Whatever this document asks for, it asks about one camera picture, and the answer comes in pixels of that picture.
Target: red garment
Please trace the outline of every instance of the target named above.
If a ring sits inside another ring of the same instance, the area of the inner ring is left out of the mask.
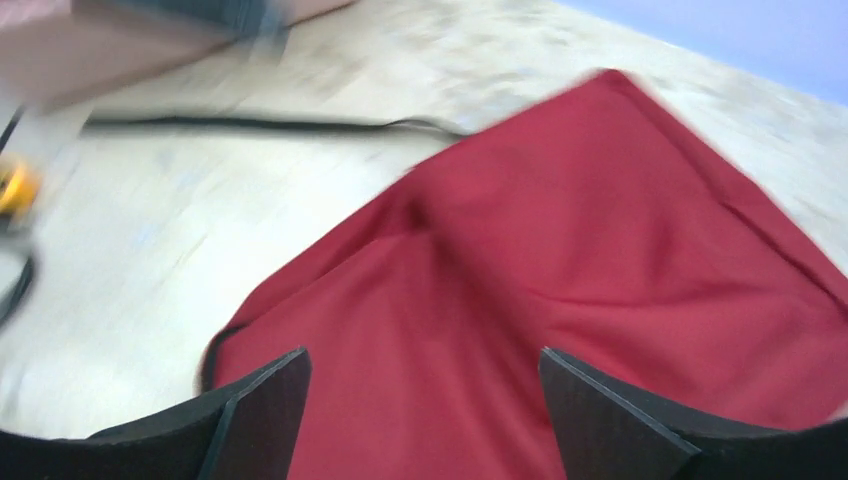
[[[848,399],[846,298],[759,188],[606,71],[422,163],[272,275],[214,377],[310,350],[291,480],[562,479],[542,347],[808,427]]]

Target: blue edge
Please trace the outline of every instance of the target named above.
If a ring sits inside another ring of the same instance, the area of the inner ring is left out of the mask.
[[[796,51],[794,52],[796,59],[793,62],[791,54],[782,54],[783,52],[781,51],[780,45],[774,46],[774,50],[772,51],[762,51],[762,45],[747,45],[748,48],[740,48],[737,45],[732,45],[734,43],[734,36],[741,36],[744,41],[745,34],[750,35],[751,32],[741,34],[738,31],[704,32],[703,28],[697,28],[703,27],[703,25],[697,25],[697,11],[692,12],[692,15],[688,16],[687,20],[683,22],[689,23],[687,28],[687,25],[685,24],[677,23],[676,25],[673,25],[673,22],[668,21],[668,19],[666,21],[658,19],[655,15],[651,15],[650,12],[637,12],[635,10],[639,10],[638,5],[636,6],[637,8],[634,9],[633,7],[621,8],[621,5],[609,5],[608,3],[611,0],[554,1],[606,20],[628,26],[667,43],[698,52],[733,67],[765,77],[795,90],[811,94],[822,100],[848,106],[848,53],[840,54],[840,52],[848,52],[848,50],[846,50],[848,49],[848,16],[844,17],[844,34],[837,33],[837,37],[835,39],[827,38],[827,33],[823,35],[823,37],[825,37],[823,39],[825,42],[833,42],[835,40],[835,43],[837,43],[836,45],[831,45],[831,48],[829,49],[833,52],[833,54],[835,54],[834,58],[822,59],[820,58],[822,56],[822,52],[820,51],[801,52],[800,55],[799,52]],[[751,6],[751,2],[744,5],[744,7],[747,7],[747,11],[743,13],[748,13],[750,15]],[[779,10],[780,6],[775,5],[772,7],[772,9],[775,8]],[[822,17],[823,21],[829,22],[825,25],[825,27],[832,27],[834,20],[828,20],[826,18],[827,14],[828,12],[824,12],[824,14],[819,13],[818,15]],[[792,22],[791,18],[784,18],[782,20],[784,20],[783,23],[786,23],[786,20],[788,20],[789,23]],[[838,22],[836,25],[843,23],[842,19],[837,19],[835,21]],[[758,27],[762,29],[764,27],[767,28],[768,26],[759,25]],[[792,41],[792,37],[799,38],[798,35],[805,35],[802,40],[809,40],[812,36],[815,39],[814,42],[822,41],[822,37],[815,36],[816,26],[813,25],[812,27],[812,33],[804,32],[803,30],[789,31],[786,32],[786,36],[790,39],[789,41]],[[722,39],[722,35],[725,37],[729,36],[729,41],[727,38]]]

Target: table surface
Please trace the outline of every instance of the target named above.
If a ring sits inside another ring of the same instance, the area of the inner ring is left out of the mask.
[[[77,138],[92,108],[424,114],[475,130],[602,67],[632,72],[848,270],[848,109],[547,0],[361,0],[298,26],[279,64],[225,53],[24,123],[11,148],[46,175],[42,268],[0,335],[0,428],[83,437],[191,397],[207,342],[260,281],[445,146]]]

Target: cardboard box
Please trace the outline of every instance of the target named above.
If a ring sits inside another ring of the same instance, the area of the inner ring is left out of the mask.
[[[354,0],[272,0],[290,23]],[[0,88],[52,108],[199,60],[233,32],[108,0],[0,0]]]

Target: blue wall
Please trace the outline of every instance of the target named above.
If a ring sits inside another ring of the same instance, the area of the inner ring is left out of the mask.
[[[556,0],[848,105],[848,0]]]

